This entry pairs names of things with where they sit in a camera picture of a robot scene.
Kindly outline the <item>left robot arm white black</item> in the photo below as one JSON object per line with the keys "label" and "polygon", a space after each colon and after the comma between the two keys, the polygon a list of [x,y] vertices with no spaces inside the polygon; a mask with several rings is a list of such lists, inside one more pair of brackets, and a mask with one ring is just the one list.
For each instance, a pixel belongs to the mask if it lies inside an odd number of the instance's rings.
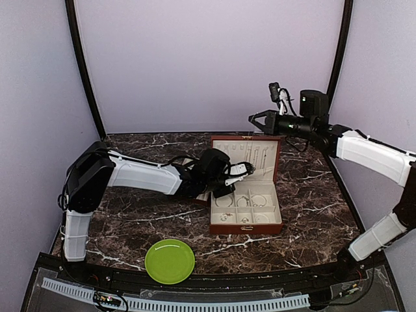
{"label": "left robot arm white black", "polygon": [[245,165],[231,164],[224,152],[214,148],[191,157],[186,164],[177,160],[174,157],[164,164],[144,161],[95,142],[68,168],[58,205],[64,211],[66,272],[77,283],[87,283],[92,277],[91,268],[82,261],[90,219],[107,188],[131,187],[192,199],[213,192],[219,197],[233,192],[234,184],[247,175]]}

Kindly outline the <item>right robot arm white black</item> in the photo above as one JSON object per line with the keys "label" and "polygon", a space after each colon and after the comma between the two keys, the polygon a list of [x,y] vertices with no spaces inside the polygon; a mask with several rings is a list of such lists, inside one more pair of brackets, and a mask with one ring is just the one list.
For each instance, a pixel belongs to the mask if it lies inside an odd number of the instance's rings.
{"label": "right robot arm white black", "polygon": [[287,114],[289,95],[277,83],[269,85],[271,100],[278,110],[265,110],[248,120],[266,135],[296,137],[308,141],[321,153],[350,161],[388,177],[403,188],[393,210],[354,239],[338,255],[332,277],[345,282],[356,273],[357,263],[373,252],[415,229],[415,153],[392,147],[363,134],[360,130],[329,123],[329,97],[317,90],[300,92],[300,113]]}

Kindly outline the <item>jewelry tray brown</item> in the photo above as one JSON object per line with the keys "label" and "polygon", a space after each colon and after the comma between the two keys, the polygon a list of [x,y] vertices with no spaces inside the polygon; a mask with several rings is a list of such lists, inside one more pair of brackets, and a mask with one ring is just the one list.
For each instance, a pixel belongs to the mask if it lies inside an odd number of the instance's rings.
{"label": "jewelry tray brown", "polygon": [[209,206],[211,200],[207,165],[200,159],[186,159],[182,166],[184,172],[181,174],[183,181],[178,190],[179,196]]}

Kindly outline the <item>brown jewelry box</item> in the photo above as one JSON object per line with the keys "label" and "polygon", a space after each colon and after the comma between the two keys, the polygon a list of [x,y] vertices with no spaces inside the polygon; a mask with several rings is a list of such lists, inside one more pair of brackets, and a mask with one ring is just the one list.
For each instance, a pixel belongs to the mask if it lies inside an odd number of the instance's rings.
{"label": "brown jewelry box", "polygon": [[234,184],[228,195],[211,196],[209,231],[212,235],[274,235],[283,220],[276,192],[281,138],[278,136],[213,135],[212,147],[223,151],[231,163],[248,162],[253,174]]}

